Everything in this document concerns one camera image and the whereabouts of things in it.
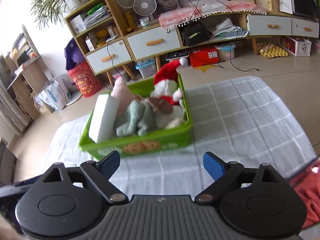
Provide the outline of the large white foam sponge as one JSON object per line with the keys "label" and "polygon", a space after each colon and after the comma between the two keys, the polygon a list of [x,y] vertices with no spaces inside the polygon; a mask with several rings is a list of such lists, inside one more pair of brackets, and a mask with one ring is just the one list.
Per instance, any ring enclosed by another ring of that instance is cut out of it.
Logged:
{"label": "large white foam sponge", "polygon": [[88,136],[95,143],[98,144],[113,137],[113,126],[119,103],[119,99],[110,94],[101,94],[97,97],[88,132]]}

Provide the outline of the green plastic storage box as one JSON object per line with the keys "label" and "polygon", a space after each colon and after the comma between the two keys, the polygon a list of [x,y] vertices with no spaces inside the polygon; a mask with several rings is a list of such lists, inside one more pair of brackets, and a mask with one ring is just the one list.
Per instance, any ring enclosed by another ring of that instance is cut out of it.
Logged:
{"label": "green plastic storage box", "polygon": [[92,116],[90,116],[83,134],[80,137],[79,148],[100,160],[112,150],[116,150],[123,155],[138,155],[156,151],[174,150],[179,147],[188,146],[191,144],[193,121],[186,95],[178,107],[181,108],[184,113],[184,120],[177,127],[156,129],[143,136],[115,136],[100,143],[94,142],[89,137],[89,127],[92,120]]}

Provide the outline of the mint green plush towel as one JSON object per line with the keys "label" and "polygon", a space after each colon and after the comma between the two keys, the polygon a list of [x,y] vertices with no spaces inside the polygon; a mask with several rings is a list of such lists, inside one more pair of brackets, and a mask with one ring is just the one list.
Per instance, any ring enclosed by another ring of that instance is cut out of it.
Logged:
{"label": "mint green plush towel", "polygon": [[153,111],[146,101],[133,100],[114,123],[114,130],[118,137],[144,136],[155,129]]}

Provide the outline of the pink plush hat doll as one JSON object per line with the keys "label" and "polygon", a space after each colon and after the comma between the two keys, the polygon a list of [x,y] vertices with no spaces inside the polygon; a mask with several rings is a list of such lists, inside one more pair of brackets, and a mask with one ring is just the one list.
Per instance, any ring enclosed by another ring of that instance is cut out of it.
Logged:
{"label": "pink plush hat doll", "polygon": [[130,105],[130,103],[135,99],[123,77],[119,77],[116,79],[113,90],[111,92],[111,96],[119,100],[117,115],[122,114]]}

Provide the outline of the santa claus plush doll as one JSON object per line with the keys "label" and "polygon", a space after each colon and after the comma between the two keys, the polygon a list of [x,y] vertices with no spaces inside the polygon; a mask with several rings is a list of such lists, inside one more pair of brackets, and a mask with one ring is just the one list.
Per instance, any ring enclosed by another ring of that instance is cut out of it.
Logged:
{"label": "santa claus plush doll", "polygon": [[185,57],[165,64],[154,77],[154,90],[150,93],[150,96],[164,99],[171,105],[179,105],[184,93],[178,86],[178,72],[176,69],[187,65],[188,60]]}

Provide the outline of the red cartoon storage bin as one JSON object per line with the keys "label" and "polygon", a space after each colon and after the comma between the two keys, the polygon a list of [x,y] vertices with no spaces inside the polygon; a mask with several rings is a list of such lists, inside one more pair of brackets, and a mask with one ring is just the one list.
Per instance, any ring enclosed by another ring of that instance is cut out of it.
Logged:
{"label": "red cartoon storage bin", "polygon": [[86,61],[77,64],[67,73],[85,98],[93,96],[103,87]]}

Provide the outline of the wooden desk at left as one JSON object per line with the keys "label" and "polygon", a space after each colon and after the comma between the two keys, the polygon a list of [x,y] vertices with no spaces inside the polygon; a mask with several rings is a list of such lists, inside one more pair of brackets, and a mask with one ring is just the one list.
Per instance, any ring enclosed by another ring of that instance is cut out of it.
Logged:
{"label": "wooden desk at left", "polygon": [[4,86],[5,90],[14,93],[13,101],[24,117],[21,124],[28,126],[41,115],[34,96],[41,92],[48,77],[45,74],[47,66],[24,25],[11,51],[1,55],[1,64],[13,75],[9,84]]}

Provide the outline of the clear box blue lid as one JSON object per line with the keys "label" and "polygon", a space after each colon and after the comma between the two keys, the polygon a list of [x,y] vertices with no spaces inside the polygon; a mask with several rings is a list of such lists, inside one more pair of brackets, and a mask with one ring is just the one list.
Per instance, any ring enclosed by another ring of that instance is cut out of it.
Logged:
{"label": "clear box blue lid", "polygon": [[156,60],[154,57],[136,62],[138,70],[143,78],[153,76],[157,73]]}

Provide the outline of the purple plush toy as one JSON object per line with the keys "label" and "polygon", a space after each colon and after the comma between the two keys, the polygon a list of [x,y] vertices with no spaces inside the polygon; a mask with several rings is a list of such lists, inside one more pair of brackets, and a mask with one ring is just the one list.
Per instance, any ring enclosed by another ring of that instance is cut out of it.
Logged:
{"label": "purple plush toy", "polygon": [[65,58],[67,71],[75,68],[77,64],[85,62],[85,58],[73,38],[65,47]]}

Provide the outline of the red cardboard box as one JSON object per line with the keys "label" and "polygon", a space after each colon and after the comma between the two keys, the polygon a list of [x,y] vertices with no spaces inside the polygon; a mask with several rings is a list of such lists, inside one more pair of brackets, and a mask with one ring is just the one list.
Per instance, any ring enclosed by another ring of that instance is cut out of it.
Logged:
{"label": "red cardboard box", "polygon": [[217,49],[209,45],[191,48],[189,50],[189,59],[193,68],[219,62]]}

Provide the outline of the yellow egg tray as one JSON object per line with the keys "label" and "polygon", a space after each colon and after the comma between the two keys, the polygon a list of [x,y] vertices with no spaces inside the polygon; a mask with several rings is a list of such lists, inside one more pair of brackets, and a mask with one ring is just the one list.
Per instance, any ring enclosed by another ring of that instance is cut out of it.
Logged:
{"label": "yellow egg tray", "polygon": [[275,43],[258,43],[258,52],[266,59],[288,57],[288,52]]}

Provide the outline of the black bag on shelf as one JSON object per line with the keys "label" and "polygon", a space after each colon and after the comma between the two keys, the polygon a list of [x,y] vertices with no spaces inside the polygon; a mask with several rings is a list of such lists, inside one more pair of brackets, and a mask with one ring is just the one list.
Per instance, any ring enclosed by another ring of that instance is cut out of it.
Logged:
{"label": "black bag on shelf", "polygon": [[191,22],[182,28],[180,32],[183,43],[192,47],[210,39],[210,32],[201,22]]}

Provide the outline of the white desk fan front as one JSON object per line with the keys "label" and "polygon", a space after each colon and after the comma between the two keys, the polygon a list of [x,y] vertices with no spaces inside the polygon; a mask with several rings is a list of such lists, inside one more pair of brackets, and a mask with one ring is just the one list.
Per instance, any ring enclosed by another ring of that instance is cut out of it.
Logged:
{"label": "white desk fan front", "polygon": [[150,16],[157,9],[156,0],[134,0],[133,9],[139,16]]}

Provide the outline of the potted green plant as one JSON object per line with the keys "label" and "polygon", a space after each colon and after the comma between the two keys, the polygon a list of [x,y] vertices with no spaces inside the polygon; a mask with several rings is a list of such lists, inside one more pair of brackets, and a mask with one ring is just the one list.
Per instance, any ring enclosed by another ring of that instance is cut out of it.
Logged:
{"label": "potted green plant", "polygon": [[41,29],[50,23],[63,23],[66,10],[72,11],[87,1],[89,0],[33,0],[30,12]]}

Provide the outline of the black microwave oven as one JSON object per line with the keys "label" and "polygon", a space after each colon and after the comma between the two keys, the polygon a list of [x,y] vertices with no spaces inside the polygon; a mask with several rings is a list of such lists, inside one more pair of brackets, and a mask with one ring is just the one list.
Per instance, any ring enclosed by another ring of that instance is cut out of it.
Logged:
{"label": "black microwave oven", "polygon": [[319,18],[318,0],[278,0],[279,11],[307,18]]}

